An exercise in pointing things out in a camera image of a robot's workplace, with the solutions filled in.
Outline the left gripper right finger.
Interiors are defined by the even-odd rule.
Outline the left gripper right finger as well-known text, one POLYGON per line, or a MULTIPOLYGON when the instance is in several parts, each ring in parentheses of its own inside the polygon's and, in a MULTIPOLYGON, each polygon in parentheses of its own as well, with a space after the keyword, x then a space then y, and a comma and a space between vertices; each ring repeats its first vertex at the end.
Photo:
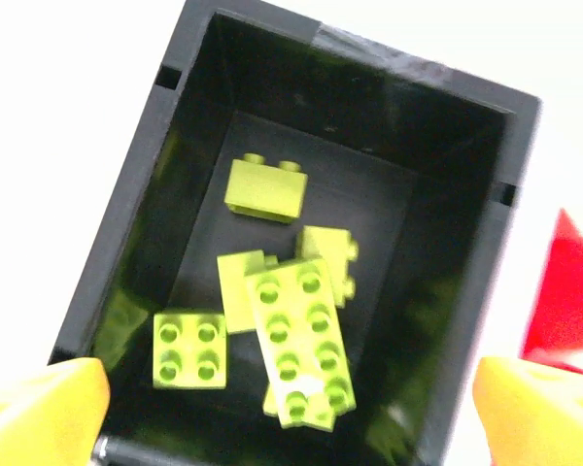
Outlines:
POLYGON ((494 465, 583 465, 583 375, 484 357, 473 386, 494 465))

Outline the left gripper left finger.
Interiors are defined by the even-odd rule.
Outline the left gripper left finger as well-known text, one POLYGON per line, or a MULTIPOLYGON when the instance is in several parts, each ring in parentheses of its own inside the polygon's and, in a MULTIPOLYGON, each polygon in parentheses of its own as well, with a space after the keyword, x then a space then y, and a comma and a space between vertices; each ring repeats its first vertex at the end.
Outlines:
POLYGON ((101 360, 75 358, 0 389, 0 465, 87 465, 110 403, 101 360))

